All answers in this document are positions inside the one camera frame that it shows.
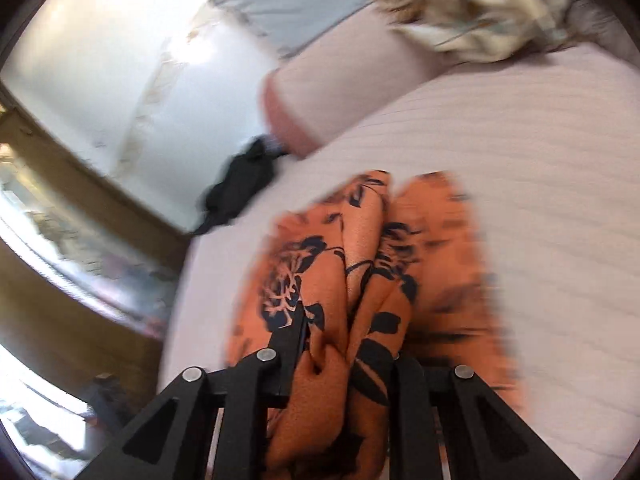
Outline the orange black floral garment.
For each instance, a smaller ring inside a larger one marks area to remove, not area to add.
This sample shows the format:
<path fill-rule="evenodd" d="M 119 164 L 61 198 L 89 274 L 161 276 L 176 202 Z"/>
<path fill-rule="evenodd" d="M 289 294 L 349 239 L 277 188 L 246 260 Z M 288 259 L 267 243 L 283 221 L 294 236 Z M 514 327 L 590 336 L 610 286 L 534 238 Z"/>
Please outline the orange black floral garment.
<path fill-rule="evenodd" d="M 522 405 L 480 233 L 442 172 L 398 194 L 387 172 L 367 172 L 284 216 L 242 286 L 228 363 L 289 330 L 296 313 L 309 334 L 291 400 L 268 416 L 268 479 L 378 478 L 399 353 L 472 367 L 511 408 Z"/>

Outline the wooden door with glass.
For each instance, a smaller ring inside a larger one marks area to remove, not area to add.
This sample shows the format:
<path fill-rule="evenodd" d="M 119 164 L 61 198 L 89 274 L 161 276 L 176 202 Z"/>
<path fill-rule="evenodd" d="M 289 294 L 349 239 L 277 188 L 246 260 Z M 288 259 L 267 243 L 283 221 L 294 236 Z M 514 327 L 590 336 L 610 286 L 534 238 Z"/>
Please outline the wooden door with glass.
<path fill-rule="evenodd" d="M 100 411 L 156 391 L 186 238 L 1 101 L 1 421 L 28 471 L 70 479 Z"/>

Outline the black garment on bed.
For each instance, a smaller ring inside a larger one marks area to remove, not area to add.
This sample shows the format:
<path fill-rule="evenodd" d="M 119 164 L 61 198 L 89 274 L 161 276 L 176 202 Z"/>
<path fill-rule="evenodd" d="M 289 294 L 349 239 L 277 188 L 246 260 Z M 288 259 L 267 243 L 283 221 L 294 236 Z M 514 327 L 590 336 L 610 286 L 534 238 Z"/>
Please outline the black garment on bed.
<path fill-rule="evenodd" d="M 274 136 L 258 136 L 228 160 L 222 177 L 202 195 L 202 221 L 192 232 L 202 236 L 228 226 L 277 175 L 277 160 L 288 151 Z"/>

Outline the pink bolster with red end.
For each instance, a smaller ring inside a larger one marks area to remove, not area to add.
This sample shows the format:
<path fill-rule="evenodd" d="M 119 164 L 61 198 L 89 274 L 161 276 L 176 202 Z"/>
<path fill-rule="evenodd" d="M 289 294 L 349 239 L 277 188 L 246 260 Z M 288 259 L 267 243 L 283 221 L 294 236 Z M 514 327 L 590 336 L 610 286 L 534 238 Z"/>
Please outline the pink bolster with red end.
<path fill-rule="evenodd" d="M 366 6 L 265 76 L 262 110 L 285 151 L 304 158 L 450 65 Z"/>

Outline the cream floral crumpled cloth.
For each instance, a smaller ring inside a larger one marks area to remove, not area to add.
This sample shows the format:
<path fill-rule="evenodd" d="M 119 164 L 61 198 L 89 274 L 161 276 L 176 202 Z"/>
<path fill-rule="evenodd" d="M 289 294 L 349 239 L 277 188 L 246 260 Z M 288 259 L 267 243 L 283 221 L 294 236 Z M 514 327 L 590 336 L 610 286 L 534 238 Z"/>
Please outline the cream floral crumpled cloth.
<path fill-rule="evenodd" d="M 570 0 L 372 0 L 409 40 L 461 61 L 493 63 L 564 44 Z"/>

